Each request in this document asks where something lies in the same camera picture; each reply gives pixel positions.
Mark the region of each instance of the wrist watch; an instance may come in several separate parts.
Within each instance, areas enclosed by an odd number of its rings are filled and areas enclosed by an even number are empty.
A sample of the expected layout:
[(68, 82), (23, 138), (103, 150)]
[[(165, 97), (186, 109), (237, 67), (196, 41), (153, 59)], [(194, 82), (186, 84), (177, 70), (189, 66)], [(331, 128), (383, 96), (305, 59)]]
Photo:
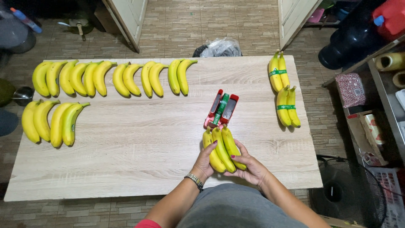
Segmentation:
[(204, 190), (203, 189), (204, 184), (201, 182), (201, 180), (196, 175), (189, 172), (184, 178), (192, 179), (195, 182), (195, 184), (197, 185), (197, 188), (200, 190), (200, 192), (202, 192)]

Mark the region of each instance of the red tape dispenser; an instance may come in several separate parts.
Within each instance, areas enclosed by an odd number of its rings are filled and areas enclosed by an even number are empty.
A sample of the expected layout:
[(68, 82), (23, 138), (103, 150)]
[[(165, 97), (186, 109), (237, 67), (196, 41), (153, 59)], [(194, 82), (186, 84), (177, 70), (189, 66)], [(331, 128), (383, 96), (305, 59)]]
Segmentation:
[(233, 111), (236, 108), (239, 97), (235, 94), (224, 93), (224, 90), (218, 90), (214, 103), (208, 113), (204, 122), (204, 128), (210, 126), (212, 129), (220, 127), (222, 129), (223, 124), (228, 124), (232, 118)]

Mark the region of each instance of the green tape band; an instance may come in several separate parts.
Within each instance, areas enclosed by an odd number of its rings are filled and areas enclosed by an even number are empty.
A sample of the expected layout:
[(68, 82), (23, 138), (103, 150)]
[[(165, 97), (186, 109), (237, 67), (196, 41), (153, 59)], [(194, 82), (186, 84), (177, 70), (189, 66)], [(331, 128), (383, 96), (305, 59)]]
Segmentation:
[(280, 109), (295, 109), (295, 105), (277, 105), (277, 110)]
[(224, 112), (226, 104), (229, 101), (229, 94), (224, 93), (222, 96), (222, 100), (220, 101), (220, 107), (218, 108), (217, 113), (215, 114), (214, 121), (212, 121), (213, 124), (218, 125), (218, 121), (220, 120), (221, 114)]
[(275, 74), (282, 74), (282, 73), (287, 73), (287, 70), (274, 70), (272, 72), (270, 72), (270, 77), (275, 75)]

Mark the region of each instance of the wooden table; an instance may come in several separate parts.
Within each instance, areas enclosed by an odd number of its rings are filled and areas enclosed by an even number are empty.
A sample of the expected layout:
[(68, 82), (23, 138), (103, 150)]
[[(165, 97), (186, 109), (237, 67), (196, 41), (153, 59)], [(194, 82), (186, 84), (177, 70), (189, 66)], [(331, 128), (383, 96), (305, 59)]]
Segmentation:
[[(140, 70), (134, 78), (142, 96), (122, 97), (112, 84), (115, 68), (105, 77), (106, 97), (71, 98), (61, 91), (61, 102), (91, 103), (77, 119), (75, 144), (55, 149), (47, 142), (33, 144), (23, 135), (5, 200), (169, 193), (190, 171), (200, 152), (203, 123), (220, 88), (240, 97), (229, 128), (251, 155), (289, 189), (322, 187), (294, 59), (285, 56), (290, 82), (298, 87), (296, 108), (302, 127), (290, 130), (277, 119), (267, 73), (270, 58), (199, 58), (187, 70), (187, 97), (171, 92), (167, 69), (160, 74), (163, 98), (145, 96)], [(111, 61), (150, 60), (169, 64), (173, 59)], [(205, 187), (235, 181), (242, 183), (214, 174)]]

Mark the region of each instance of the gray shirt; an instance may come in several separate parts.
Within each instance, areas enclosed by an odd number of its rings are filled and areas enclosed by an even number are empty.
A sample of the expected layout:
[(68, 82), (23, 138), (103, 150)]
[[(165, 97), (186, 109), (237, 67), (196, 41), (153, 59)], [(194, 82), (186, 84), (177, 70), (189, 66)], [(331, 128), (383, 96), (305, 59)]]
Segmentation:
[(177, 228), (308, 228), (251, 187), (222, 184), (202, 191)]

